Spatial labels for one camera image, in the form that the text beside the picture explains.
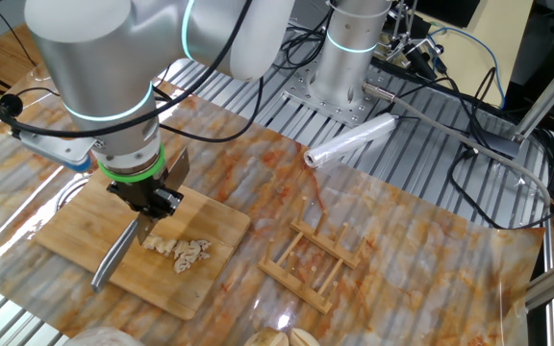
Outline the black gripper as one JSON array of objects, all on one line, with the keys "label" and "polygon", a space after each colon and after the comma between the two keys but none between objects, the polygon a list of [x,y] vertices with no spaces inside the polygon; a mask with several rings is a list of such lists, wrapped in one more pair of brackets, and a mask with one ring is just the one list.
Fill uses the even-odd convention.
[{"label": "black gripper", "polygon": [[182,193],[165,187],[166,177],[166,172],[113,176],[107,191],[131,210],[162,219],[171,216],[184,199]]}]

